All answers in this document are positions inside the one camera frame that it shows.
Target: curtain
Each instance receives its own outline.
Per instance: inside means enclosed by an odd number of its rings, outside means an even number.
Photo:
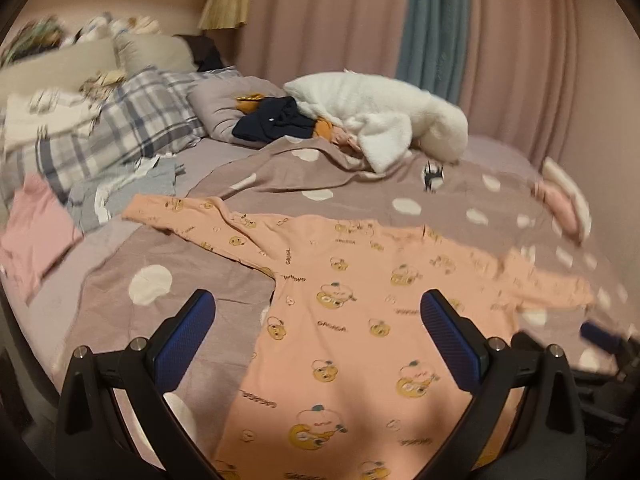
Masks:
[[[470,0],[409,0],[396,77],[457,103]]]
[[[283,84],[313,72],[393,77],[407,0],[251,0],[238,68]]]
[[[535,167],[561,155],[577,63],[574,0],[472,0],[460,107],[469,132]]]

